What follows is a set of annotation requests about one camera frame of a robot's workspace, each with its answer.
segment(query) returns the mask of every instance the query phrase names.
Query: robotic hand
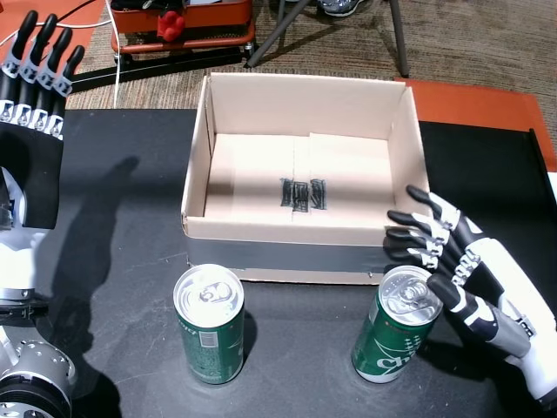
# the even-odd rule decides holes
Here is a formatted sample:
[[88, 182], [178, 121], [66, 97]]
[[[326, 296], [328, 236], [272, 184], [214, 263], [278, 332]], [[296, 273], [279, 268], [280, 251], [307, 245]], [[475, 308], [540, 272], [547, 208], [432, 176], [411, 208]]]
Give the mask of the robotic hand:
[[427, 285], [446, 308], [472, 333], [508, 354], [506, 361], [521, 370], [544, 410], [557, 408], [555, 318], [540, 293], [505, 247], [459, 209], [412, 185], [406, 191], [428, 205], [433, 218], [389, 211], [391, 220], [415, 227], [387, 230], [389, 239], [406, 246], [393, 256], [409, 256], [436, 271]]
[[0, 416], [70, 418], [76, 369], [36, 329], [48, 306], [35, 295], [35, 251], [56, 224], [60, 130], [84, 48], [57, 77], [71, 39], [63, 30], [39, 68], [57, 24], [50, 15], [23, 60], [37, 16], [27, 15], [0, 70]]

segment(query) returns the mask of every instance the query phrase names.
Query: beverage can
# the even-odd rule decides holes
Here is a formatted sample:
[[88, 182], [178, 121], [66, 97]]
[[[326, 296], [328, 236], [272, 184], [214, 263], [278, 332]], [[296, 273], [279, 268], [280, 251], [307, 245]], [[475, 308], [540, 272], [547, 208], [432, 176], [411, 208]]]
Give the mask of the beverage can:
[[352, 364], [364, 379], [396, 379], [427, 337], [443, 306], [427, 287], [430, 275], [399, 266], [383, 277], [352, 351]]
[[221, 384], [244, 365], [244, 288], [225, 267], [195, 266], [174, 287], [185, 354], [201, 380]]

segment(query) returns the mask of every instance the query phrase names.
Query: can lid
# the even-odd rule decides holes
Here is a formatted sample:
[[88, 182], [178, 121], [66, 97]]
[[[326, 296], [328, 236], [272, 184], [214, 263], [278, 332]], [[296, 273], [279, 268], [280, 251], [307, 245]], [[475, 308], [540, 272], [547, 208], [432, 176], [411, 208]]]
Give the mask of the can lid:
[[216, 264], [191, 268], [174, 287], [174, 307], [196, 327], [220, 327], [232, 320], [243, 305], [244, 288], [239, 278]]
[[443, 304], [427, 287], [431, 276], [416, 266], [399, 266], [379, 285], [379, 301], [387, 314], [404, 325], [425, 325], [439, 315]]

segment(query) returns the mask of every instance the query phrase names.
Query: cardboard box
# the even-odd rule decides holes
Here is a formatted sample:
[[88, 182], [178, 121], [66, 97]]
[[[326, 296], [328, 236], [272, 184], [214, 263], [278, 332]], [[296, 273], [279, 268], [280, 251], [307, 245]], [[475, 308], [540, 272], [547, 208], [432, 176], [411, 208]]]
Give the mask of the cardboard box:
[[412, 90], [378, 80], [213, 73], [182, 223], [192, 264], [246, 280], [377, 284], [386, 211], [429, 214]]

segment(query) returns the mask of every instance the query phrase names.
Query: metal bar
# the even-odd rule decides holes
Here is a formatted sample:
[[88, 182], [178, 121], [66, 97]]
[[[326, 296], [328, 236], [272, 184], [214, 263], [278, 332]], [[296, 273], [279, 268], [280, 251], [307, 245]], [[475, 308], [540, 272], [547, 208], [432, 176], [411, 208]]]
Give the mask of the metal bar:
[[282, 19], [285, 18], [285, 6], [286, 0], [279, 0], [278, 2], [278, 15], [277, 15], [277, 26], [279, 26]]
[[263, 44], [255, 51], [255, 53], [248, 59], [245, 63], [245, 68], [255, 67], [259, 59], [264, 56], [264, 54], [271, 48], [271, 45], [275, 43], [277, 39], [286, 31], [288, 26], [294, 21], [294, 19], [302, 12], [302, 10], [311, 2], [311, 0], [299, 0], [294, 8], [288, 13], [284, 19], [282, 19], [271, 35], [263, 42]]
[[[139, 80], [140, 78], [164, 76], [175, 72], [237, 64], [242, 62], [242, 58], [242, 51], [238, 47], [234, 47], [137, 61], [122, 65], [120, 81], [126, 82]], [[77, 74], [71, 87], [72, 92], [87, 91], [114, 84], [115, 81], [116, 66]]]
[[393, 15], [394, 37], [397, 41], [397, 52], [399, 53], [399, 71], [400, 75], [408, 78], [410, 68], [406, 58], [406, 46], [404, 43], [404, 31], [402, 30], [402, 17], [400, 15], [399, 0], [389, 0], [391, 4], [391, 14]]

